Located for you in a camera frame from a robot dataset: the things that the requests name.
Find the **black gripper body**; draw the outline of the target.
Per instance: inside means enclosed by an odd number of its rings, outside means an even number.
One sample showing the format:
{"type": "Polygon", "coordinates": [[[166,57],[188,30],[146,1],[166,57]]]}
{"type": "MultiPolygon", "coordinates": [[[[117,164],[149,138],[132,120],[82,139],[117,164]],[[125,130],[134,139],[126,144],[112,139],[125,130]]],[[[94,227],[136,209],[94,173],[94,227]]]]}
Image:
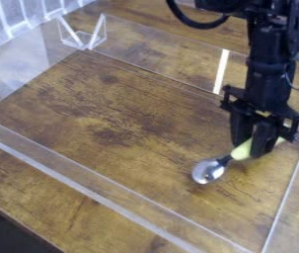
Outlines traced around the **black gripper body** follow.
{"type": "Polygon", "coordinates": [[[297,132],[299,113],[289,108],[287,101],[291,93],[288,82],[293,78],[296,64],[293,61],[259,63],[248,60],[247,66],[245,88],[231,85],[222,87],[220,108],[229,112],[229,116],[232,112],[251,115],[252,132],[255,124],[267,121],[276,126],[277,136],[292,141],[297,132]]]}

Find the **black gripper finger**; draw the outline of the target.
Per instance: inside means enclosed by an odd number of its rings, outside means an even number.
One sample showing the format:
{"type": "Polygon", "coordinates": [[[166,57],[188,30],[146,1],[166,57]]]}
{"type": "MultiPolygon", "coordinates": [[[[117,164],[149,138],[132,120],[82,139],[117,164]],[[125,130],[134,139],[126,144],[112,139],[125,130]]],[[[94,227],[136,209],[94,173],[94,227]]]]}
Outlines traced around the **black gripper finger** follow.
{"type": "Polygon", "coordinates": [[[249,156],[252,158],[259,158],[261,155],[267,154],[273,148],[276,139],[276,126],[267,121],[257,122],[251,137],[249,156]]]}
{"type": "Polygon", "coordinates": [[[232,145],[239,146],[251,137],[253,117],[251,115],[232,112],[229,116],[229,124],[232,145]]]}

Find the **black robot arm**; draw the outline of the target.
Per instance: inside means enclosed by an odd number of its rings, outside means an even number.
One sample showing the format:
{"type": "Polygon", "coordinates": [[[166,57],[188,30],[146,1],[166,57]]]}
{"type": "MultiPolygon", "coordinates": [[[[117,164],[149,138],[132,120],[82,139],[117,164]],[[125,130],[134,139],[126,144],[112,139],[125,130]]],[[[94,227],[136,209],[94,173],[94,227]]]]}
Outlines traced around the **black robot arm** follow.
{"type": "Polygon", "coordinates": [[[249,55],[245,86],[222,87],[221,108],[229,112],[233,145],[249,142],[249,155],[268,153],[277,139],[291,141],[299,113],[288,99],[299,53],[299,0],[193,0],[194,6],[220,14],[197,29],[220,26],[229,17],[247,21],[249,55]]]}

